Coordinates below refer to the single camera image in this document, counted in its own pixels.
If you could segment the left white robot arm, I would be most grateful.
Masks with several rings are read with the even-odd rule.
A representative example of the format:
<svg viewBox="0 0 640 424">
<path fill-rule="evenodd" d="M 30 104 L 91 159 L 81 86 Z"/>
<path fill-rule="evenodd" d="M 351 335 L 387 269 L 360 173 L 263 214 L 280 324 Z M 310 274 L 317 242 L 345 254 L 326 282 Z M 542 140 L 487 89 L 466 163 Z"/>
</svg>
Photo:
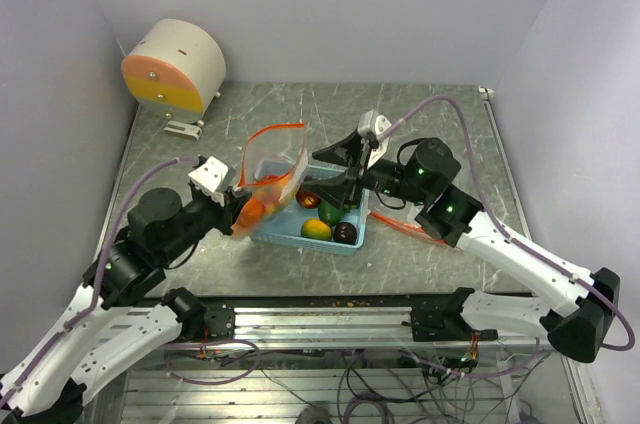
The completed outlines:
<svg viewBox="0 0 640 424">
<path fill-rule="evenodd" d="M 175 260 L 211 230 L 224 235 L 250 196 L 227 190 L 214 200 L 197 188 L 184 204 L 169 188 L 146 192 L 127 226 L 106 242 L 67 309 L 43 340 L 1 377 L 8 423 L 73 423 L 112 379 L 161 345 L 206 333 L 206 308 L 184 287 L 161 298 L 142 320 L 103 345 L 101 331 L 160 284 Z"/>
</svg>

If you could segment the orange green mango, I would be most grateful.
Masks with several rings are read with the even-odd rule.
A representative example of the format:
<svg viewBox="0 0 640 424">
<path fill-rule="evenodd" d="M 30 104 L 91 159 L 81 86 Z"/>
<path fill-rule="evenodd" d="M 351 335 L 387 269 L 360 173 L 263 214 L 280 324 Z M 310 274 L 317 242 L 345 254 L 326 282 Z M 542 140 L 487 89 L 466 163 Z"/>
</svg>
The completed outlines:
<svg viewBox="0 0 640 424">
<path fill-rule="evenodd" d="M 299 184 L 293 179 L 279 179 L 273 184 L 274 199 L 279 206 L 286 206 L 298 190 Z"/>
</svg>

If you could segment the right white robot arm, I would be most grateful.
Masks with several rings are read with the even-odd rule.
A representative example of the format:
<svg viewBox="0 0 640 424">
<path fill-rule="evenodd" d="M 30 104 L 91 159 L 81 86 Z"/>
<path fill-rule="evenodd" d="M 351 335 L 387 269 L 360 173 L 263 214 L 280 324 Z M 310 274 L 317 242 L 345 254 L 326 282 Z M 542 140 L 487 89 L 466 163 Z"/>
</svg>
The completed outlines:
<svg viewBox="0 0 640 424">
<path fill-rule="evenodd" d="M 342 173 L 303 187 L 333 207 L 352 203 L 362 190 L 416 204 L 415 220 L 428 237 L 491 263 L 531 291 L 527 298 L 456 291 L 454 307 L 440 317 L 448 337 L 505 330 L 545 339 L 574 361 L 594 362 L 614 320 L 619 276 L 566 261 L 491 215 L 454 185 L 461 165 L 442 140 L 418 138 L 407 145 L 413 150 L 407 161 L 388 160 L 384 144 L 352 132 L 312 154 Z"/>
</svg>

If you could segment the clear orange zip bag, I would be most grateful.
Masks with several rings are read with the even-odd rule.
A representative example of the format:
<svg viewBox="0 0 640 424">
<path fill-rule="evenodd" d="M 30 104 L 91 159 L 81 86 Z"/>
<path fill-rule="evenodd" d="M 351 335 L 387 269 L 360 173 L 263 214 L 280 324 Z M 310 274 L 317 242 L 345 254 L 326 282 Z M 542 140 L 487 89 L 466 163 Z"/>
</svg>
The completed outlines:
<svg viewBox="0 0 640 424">
<path fill-rule="evenodd" d="M 304 123 L 267 126 L 254 133 L 244 147 L 237 188 L 248 192 L 250 198 L 259 197 L 273 207 L 271 214 L 264 219 L 267 220 L 293 200 L 286 206 L 279 206 L 274 199 L 273 184 L 279 179 L 289 178 L 300 187 L 306 177 L 308 163 Z"/>
</svg>

